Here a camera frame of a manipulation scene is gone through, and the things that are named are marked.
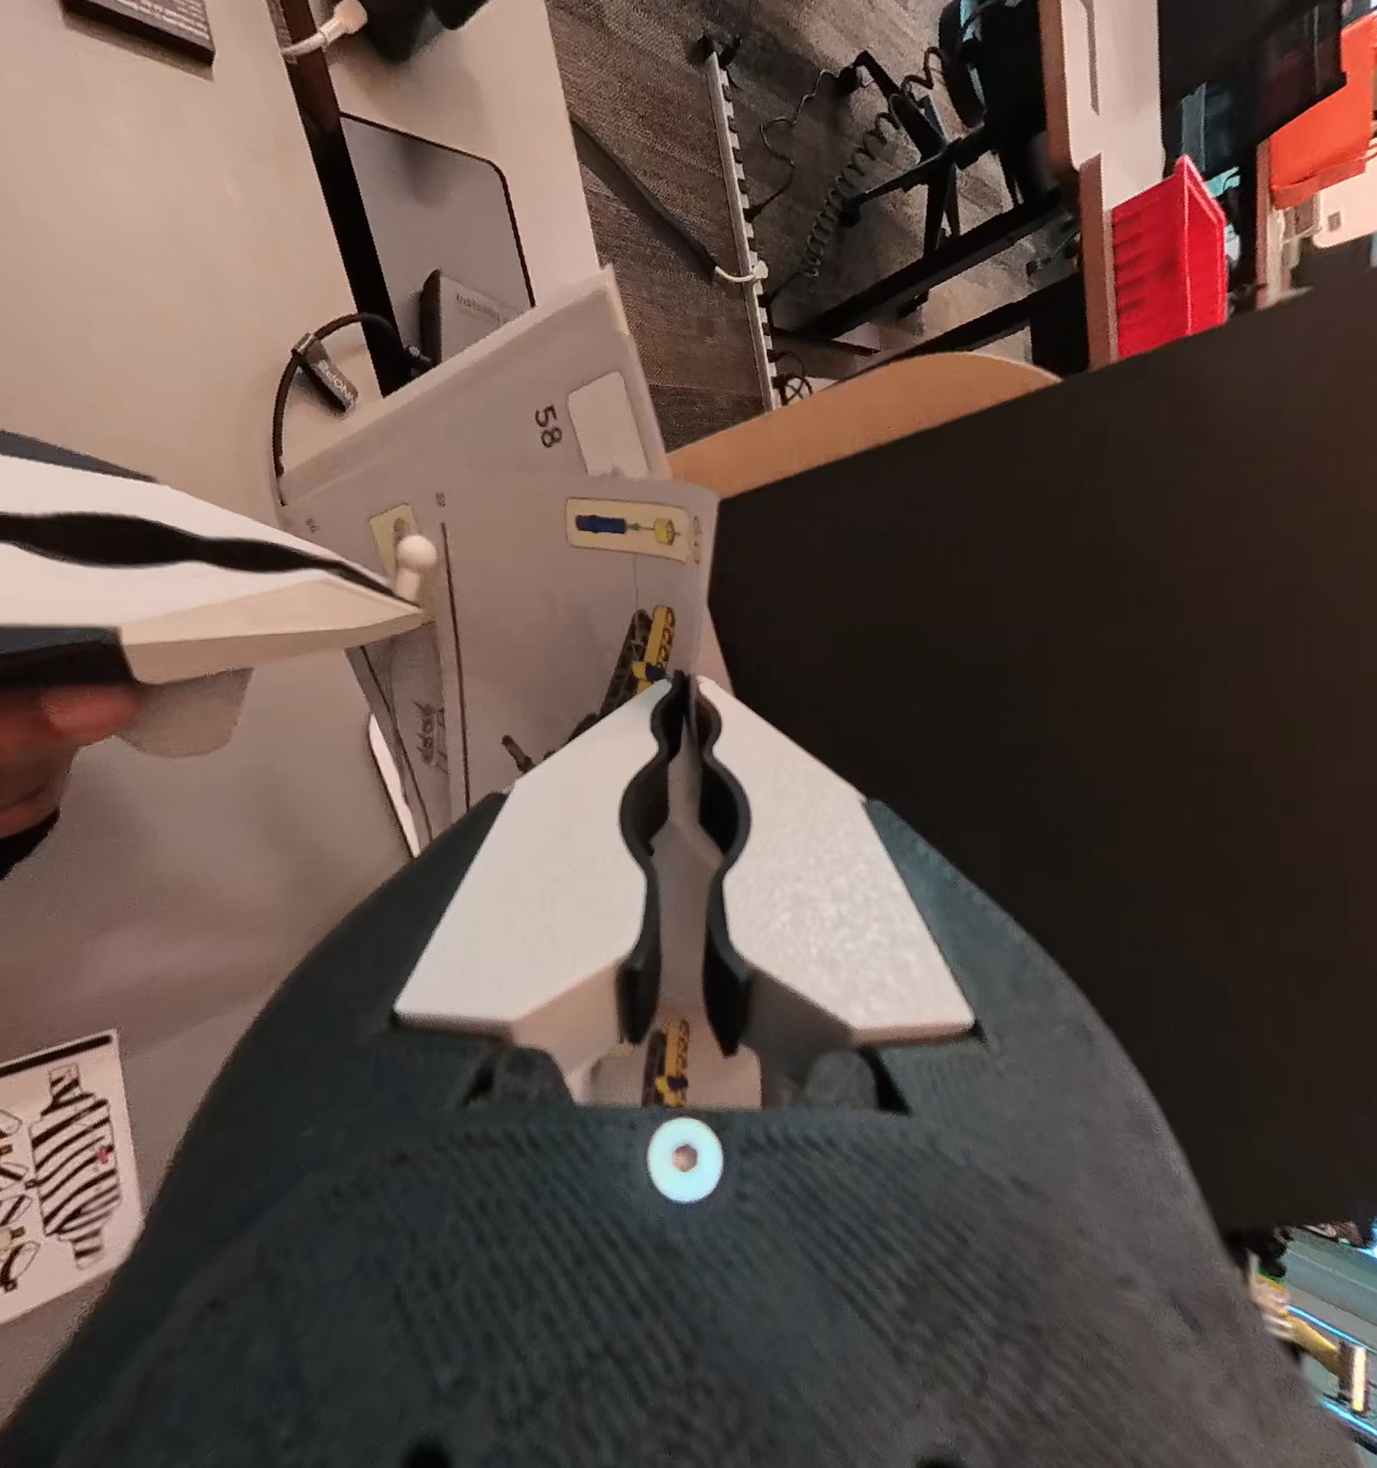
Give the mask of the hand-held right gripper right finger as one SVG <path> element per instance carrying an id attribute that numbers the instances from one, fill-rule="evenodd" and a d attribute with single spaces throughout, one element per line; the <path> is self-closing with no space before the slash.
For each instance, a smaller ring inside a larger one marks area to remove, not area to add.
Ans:
<path id="1" fill-rule="evenodd" d="M 757 1110 L 825 1055 L 974 1010 L 867 798 L 705 676 L 688 694 L 688 1107 Z"/>

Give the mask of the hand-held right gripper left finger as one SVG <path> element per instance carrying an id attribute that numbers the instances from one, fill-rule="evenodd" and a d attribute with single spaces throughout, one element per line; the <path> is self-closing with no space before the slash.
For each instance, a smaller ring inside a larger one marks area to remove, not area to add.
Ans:
<path id="1" fill-rule="evenodd" d="M 583 1096 L 641 1043 L 661 991 L 656 842 L 690 683 L 681 673 L 519 776 L 395 1000 L 405 1027 L 549 1055 Z"/>

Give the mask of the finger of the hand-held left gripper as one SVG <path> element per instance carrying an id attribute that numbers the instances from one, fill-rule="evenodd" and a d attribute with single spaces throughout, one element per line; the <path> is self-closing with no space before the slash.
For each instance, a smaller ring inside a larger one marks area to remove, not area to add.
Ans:
<path id="1" fill-rule="evenodd" d="M 101 570 L 205 565 L 321 573 L 388 595 L 373 572 L 87 454 L 0 429 L 0 544 Z"/>
<path id="2" fill-rule="evenodd" d="M 318 572 L 271 578 L 191 562 L 105 570 L 0 544 L 0 628 L 112 634 L 142 697 L 121 735 L 162 758 L 220 749 L 254 669 L 419 627 L 422 608 L 388 590 Z"/>

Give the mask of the lego instruction booklet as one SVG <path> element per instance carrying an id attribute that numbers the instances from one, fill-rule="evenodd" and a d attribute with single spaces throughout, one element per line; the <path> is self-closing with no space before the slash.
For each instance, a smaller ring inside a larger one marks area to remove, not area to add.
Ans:
<path id="1" fill-rule="evenodd" d="M 414 848 L 656 679 L 698 665 L 717 501 L 670 477 L 610 267 L 385 399 L 278 478 L 288 530 L 424 625 L 352 656 Z"/>

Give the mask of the person's left hand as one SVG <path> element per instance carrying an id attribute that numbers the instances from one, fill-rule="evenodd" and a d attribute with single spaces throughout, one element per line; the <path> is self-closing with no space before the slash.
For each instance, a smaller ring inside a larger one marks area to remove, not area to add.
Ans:
<path id="1" fill-rule="evenodd" d="M 122 731 L 141 702 L 127 683 L 0 689 L 0 839 L 52 816 L 76 754 Z"/>

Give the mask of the large black panel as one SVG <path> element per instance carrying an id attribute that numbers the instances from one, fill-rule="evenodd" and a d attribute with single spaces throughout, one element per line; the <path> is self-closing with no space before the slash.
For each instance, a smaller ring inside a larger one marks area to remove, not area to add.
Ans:
<path id="1" fill-rule="evenodd" d="M 1075 980 L 1224 1228 L 1377 1218 L 1377 267 L 722 497 L 710 610 Z"/>

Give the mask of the small grey drive box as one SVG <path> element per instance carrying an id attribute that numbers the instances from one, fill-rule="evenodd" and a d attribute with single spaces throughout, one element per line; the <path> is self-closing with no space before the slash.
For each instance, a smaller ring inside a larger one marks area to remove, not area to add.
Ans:
<path id="1" fill-rule="evenodd" d="M 514 321 L 529 306 L 529 301 L 503 304 L 434 267 L 416 296 L 418 350 L 430 364 L 439 365 Z"/>

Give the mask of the dark brown strip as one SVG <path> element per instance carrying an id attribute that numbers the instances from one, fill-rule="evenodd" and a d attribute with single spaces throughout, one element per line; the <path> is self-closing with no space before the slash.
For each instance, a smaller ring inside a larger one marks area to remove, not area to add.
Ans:
<path id="1" fill-rule="evenodd" d="M 408 380 L 405 351 L 385 287 L 382 266 L 369 229 L 361 186 L 343 131 L 340 104 L 330 82 L 330 64 L 321 52 L 289 64 L 291 84 L 323 195 L 330 214 L 355 309 L 384 322 L 364 324 L 362 335 L 384 396 Z"/>

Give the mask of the striped sticker sheet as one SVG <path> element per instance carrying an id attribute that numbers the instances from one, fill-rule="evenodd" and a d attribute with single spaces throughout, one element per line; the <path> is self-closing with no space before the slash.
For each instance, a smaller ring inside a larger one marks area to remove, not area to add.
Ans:
<path id="1" fill-rule="evenodd" d="M 108 1275 L 142 1220 L 118 1033 L 0 1061 L 0 1327 Z"/>

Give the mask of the dark device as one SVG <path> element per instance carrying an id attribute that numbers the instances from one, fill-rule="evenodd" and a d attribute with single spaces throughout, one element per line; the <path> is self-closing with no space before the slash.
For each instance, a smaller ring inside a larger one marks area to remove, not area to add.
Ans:
<path id="1" fill-rule="evenodd" d="M 388 64 L 405 64 L 444 32 L 465 27 L 488 1 L 367 0 L 361 35 Z"/>

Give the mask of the red storage bin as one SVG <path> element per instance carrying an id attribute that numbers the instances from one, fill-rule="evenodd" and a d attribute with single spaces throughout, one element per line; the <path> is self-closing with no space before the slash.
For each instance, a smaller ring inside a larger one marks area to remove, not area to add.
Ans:
<path id="1" fill-rule="evenodd" d="M 1118 357 L 1228 321 L 1227 218 L 1190 156 L 1111 215 Z"/>

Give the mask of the white panel with wooden edge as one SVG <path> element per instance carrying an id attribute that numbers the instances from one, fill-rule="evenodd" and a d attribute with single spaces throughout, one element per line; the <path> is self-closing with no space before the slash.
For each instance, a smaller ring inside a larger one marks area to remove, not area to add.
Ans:
<path id="1" fill-rule="evenodd" d="M 1112 211 L 1161 182 L 1155 1 L 1039 1 L 1053 169 L 1074 186 L 1091 370 L 1118 356 Z"/>

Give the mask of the white labelled box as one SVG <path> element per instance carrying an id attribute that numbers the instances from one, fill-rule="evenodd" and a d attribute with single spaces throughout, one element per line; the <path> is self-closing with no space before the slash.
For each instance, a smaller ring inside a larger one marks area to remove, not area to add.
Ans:
<path id="1" fill-rule="evenodd" d="M 1316 228 L 1310 244 L 1332 249 L 1377 234 L 1377 137 L 1362 172 L 1323 188 L 1314 197 Z"/>

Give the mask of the orange storage bin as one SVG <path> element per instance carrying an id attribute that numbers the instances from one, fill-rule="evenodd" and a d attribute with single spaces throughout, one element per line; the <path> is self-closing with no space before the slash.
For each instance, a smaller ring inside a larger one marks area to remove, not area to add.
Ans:
<path id="1" fill-rule="evenodd" d="M 1276 211 L 1297 208 L 1365 168 L 1372 140 L 1377 13 L 1322 32 L 1306 105 L 1268 140 L 1268 192 Z"/>

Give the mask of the black desk frame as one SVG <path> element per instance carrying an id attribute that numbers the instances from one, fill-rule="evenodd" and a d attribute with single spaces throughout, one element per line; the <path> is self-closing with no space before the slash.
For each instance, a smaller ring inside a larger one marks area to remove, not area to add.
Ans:
<path id="1" fill-rule="evenodd" d="M 818 275 L 825 250 L 838 232 L 857 224 L 870 203 L 889 194 L 926 191 L 922 247 L 910 264 L 791 325 L 795 336 L 831 341 L 889 309 L 904 316 L 924 304 L 936 286 L 1072 215 L 1074 192 L 1051 163 L 1039 30 L 1017 39 L 1011 27 L 994 26 L 988 10 L 970 23 L 955 21 L 953 39 L 938 42 L 932 52 L 941 62 L 950 99 L 976 96 L 982 104 L 979 117 L 958 136 L 915 99 L 912 79 L 896 82 L 867 50 L 834 75 L 843 96 L 866 81 L 877 85 L 886 101 L 883 117 L 918 146 L 918 162 L 870 186 L 860 183 L 861 169 L 849 162 L 826 194 L 788 284 L 809 283 Z M 959 176 L 987 156 L 999 162 L 1011 203 L 1007 211 L 964 228 Z"/>

